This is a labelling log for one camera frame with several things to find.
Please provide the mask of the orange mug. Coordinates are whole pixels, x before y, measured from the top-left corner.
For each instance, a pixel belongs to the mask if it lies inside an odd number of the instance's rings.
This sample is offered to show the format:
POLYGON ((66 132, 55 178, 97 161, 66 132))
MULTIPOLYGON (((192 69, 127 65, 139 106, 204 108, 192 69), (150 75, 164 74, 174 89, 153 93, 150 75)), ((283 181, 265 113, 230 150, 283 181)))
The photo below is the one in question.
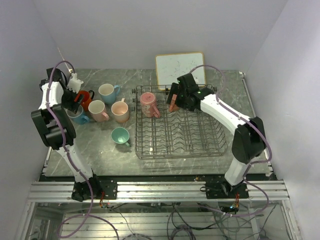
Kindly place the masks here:
POLYGON ((89 109, 89 105, 92 102, 93 98, 95 96, 95 92, 93 90, 85 91, 80 90, 74 99, 75 102, 77 102, 81 97, 83 97, 80 105, 82 106, 83 110, 87 112, 89 109))

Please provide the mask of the small coral mug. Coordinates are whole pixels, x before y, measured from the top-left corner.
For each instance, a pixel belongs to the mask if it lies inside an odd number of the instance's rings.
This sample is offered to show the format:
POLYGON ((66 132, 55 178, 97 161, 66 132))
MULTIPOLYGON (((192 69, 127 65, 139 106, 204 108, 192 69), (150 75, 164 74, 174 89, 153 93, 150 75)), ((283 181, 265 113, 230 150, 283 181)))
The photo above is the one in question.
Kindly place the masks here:
POLYGON ((176 112, 178 111, 180 108, 176 105, 176 99, 177 99, 177 95, 174 94, 171 98, 171 102, 170 102, 170 105, 169 105, 169 112, 172 113, 172 112, 176 112))

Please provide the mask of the dark blue textured mug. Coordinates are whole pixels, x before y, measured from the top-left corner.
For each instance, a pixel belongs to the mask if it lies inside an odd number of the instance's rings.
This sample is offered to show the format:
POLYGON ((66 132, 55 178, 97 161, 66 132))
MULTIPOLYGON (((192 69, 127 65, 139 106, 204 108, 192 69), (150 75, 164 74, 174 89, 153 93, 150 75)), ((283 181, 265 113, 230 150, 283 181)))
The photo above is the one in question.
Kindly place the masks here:
POLYGON ((90 122, 88 116, 85 115, 83 107, 80 105, 77 109, 77 112, 74 113, 71 110, 66 111, 67 116, 78 125, 84 125, 90 122))

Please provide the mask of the pink faceted mug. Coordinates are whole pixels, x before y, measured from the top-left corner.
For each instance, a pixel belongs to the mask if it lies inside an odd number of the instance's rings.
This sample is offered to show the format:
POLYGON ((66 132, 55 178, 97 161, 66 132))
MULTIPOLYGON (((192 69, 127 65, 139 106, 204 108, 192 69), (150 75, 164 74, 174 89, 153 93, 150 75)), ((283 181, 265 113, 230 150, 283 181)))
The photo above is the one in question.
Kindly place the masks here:
POLYGON ((101 100, 93 100, 88 106, 88 111, 96 122, 104 122, 110 119, 105 103, 101 100))

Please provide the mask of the light blue mug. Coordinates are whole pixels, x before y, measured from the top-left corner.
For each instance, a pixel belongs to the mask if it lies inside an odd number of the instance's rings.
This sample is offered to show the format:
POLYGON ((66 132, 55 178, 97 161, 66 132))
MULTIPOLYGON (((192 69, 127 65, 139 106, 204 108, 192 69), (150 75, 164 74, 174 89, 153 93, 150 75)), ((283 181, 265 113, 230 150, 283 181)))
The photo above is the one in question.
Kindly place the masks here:
POLYGON ((113 86, 112 84, 105 83, 98 88, 98 93, 105 104, 112 105, 116 102, 120 89, 119 85, 113 86))

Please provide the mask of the pink patterned mug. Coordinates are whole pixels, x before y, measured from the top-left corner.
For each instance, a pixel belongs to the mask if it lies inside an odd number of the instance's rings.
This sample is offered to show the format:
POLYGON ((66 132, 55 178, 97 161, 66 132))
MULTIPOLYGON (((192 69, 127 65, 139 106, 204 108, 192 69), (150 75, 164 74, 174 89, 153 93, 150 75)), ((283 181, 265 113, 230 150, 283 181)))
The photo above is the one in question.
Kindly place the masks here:
POLYGON ((141 105, 141 111, 146 117, 160 118, 161 114, 157 107, 157 99, 152 92, 144 92, 140 96, 140 105, 141 105))

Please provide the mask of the salmon pink mug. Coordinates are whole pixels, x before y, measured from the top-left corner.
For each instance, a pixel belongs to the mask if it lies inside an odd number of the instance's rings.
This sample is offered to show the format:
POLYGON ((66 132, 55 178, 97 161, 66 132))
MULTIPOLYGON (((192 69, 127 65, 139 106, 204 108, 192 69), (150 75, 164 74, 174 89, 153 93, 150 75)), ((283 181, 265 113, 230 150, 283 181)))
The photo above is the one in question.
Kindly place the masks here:
POLYGON ((115 102, 111 106, 111 112, 114 115, 114 119, 118 123, 125 123, 130 118, 129 106, 125 102, 125 98, 115 102))

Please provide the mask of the mint green mug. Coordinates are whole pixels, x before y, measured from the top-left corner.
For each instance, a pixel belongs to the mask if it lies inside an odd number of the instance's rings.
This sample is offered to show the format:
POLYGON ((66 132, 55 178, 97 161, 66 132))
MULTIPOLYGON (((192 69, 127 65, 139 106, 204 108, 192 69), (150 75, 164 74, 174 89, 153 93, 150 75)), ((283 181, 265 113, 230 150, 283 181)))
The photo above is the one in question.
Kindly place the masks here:
POLYGON ((129 139, 130 139, 130 133, 127 129, 123 127, 116 127, 111 132, 111 139, 116 143, 120 145, 126 145, 130 147, 129 139))

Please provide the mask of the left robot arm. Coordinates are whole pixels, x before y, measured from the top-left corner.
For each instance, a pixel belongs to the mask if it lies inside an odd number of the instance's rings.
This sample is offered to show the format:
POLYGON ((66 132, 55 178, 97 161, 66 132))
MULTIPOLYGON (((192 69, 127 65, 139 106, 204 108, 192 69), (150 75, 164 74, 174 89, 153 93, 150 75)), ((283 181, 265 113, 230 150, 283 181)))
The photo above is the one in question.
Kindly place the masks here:
POLYGON ((31 113, 31 119, 44 145, 57 151, 71 169, 77 185, 85 185, 84 192, 96 199, 102 186, 92 168, 84 160, 77 144, 76 130, 67 111, 82 114, 84 96, 79 93, 83 81, 76 73, 69 78, 58 68, 48 68, 47 79, 40 82, 42 100, 40 107, 31 113))

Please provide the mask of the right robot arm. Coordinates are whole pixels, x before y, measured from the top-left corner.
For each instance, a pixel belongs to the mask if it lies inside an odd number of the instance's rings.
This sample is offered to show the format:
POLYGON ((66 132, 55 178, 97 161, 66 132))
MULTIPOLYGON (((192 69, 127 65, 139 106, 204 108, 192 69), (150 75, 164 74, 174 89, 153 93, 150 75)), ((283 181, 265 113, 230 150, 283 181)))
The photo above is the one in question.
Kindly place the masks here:
POLYGON ((225 126, 233 135, 231 151, 233 159, 220 186, 226 198, 238 192, 238 184, 243 181, 252 159, 258 157, 266 148, 263 121, 259 117, 250 118, 226 105, 208 87, 199 87, 191 73, 177 78, 170 87, 167 104, 193 112, 202 111, 225 126))

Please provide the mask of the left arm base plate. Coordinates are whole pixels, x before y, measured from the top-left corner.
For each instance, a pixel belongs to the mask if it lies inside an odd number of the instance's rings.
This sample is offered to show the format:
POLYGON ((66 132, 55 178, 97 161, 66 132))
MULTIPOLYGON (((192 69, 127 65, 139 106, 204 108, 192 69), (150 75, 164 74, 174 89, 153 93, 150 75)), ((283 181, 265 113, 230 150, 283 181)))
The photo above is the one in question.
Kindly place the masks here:
MULTIPOLYGON (((88 182, 92 188, 94 199, 115 200, 118 193, 118 184, 115 180, 93 175, 88 182)), ((92 197, 89 185, 86 181, 75 182, 71 198, 78 202, 90 200, 92 197)))

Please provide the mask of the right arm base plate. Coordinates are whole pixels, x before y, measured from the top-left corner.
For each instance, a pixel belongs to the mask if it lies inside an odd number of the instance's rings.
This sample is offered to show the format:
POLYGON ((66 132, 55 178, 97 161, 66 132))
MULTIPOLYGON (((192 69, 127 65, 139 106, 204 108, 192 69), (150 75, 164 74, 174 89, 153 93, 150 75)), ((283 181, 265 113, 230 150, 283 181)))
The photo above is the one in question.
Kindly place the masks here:
POLYGON ((222 174, 214 174, 199 190, 206 194, 207 199, 235 199, 236 196, 240 199, 249 198, 246 183, 240 182, 232 186, 222 174))

